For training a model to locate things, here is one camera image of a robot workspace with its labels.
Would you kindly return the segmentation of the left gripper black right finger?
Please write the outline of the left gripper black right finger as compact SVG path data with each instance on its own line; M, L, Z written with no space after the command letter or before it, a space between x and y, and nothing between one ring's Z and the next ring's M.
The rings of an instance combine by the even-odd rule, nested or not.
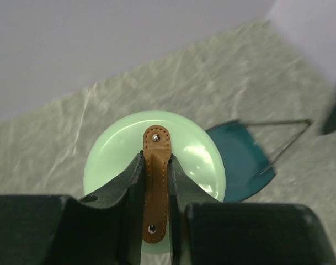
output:
M173 264L336 264L319 217L302 204L222 203L169 159Z

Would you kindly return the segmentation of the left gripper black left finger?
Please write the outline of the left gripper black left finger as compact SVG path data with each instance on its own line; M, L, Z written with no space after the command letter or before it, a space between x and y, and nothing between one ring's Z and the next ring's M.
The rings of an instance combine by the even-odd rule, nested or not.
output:
M81 199L0 195L0 264L139 264L145 159Z

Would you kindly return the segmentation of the steel serving tongs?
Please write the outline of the steel serving tongs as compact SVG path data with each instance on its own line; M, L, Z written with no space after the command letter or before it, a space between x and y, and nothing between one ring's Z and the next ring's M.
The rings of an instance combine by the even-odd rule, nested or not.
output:
M260 171L255 173L252 179L258 178L272 169L281 156L310 128L313 124L311 118L292 119L292 120L276 120L276 121L260 121L260 122L247 122L244 123L247 127L268 127L268 126L298 126L302 125L303 128L294 133L276 149L275 153L269 158L269 162Z

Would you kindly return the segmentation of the green round lid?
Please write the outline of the green round lid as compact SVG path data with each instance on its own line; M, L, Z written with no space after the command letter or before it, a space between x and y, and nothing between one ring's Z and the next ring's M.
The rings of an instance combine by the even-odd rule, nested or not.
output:
M143 233L149 237L142 244L141 263L170 264L168 160L178 159L183 172L202 189L201 200L222 202L222 158L208 134L191 120L171 112L138 112L116 121L97 139L84 169L84 193L114 179L139 152L147 168L148 222Z

